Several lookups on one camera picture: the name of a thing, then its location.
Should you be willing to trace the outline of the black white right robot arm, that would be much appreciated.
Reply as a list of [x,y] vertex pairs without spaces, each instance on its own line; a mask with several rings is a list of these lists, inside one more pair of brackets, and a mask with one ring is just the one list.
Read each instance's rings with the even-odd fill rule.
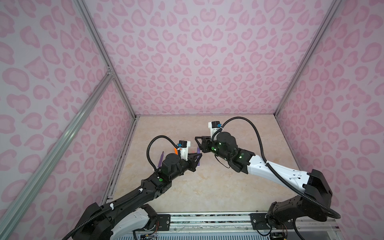
[[283,202],[273,202],[266,214],[270,224],[309,217],[325,222],[328,218],[340,219],[331,209],[332,190],[324,175],[317,170],[299,171],[264,160],[253,152],[238,147],[236,139],[223,132],[216,137],[195,138],[202,153],[212,153],[227,162],[227,167],[237,173],[250,174],[287,187],[296,196]]

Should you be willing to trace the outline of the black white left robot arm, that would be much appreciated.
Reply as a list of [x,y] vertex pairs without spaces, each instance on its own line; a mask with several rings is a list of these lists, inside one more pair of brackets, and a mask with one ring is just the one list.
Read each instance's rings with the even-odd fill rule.
[[142,208],[148,202],[164,194],[172,186],[172,180],[182,176],[186,171],[195,172],[202,154],[187,154],[187,159],[171,153],[163,161],[161,167],[146,179],[141,180],[139,187],[123,197],[99,206],[93,203],[88,206],[73,230],[63,239],[68,240],[110,240],[114,237],[114,227],[125,217]]

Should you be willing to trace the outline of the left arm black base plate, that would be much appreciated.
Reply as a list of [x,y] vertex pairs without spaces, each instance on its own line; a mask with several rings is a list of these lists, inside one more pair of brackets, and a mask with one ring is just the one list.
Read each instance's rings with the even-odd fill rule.
[[171,224],[171,215],[159,214],[156,216],[149,217],[142,226],[135,228],[136,231],[169,231]]

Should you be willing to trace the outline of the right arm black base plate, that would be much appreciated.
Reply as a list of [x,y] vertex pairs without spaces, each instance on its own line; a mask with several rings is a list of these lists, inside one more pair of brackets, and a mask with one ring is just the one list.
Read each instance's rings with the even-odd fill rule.
[[253,230],[266,230],[269,231],[272,230],[293,230],[293,222],[292,220],[289,220],[288,222],[285,222],[283,224],[277,223],[274,220],[268,220],[266,218],[266,213],[251,213],[249,214],[250,221],[252,224]]

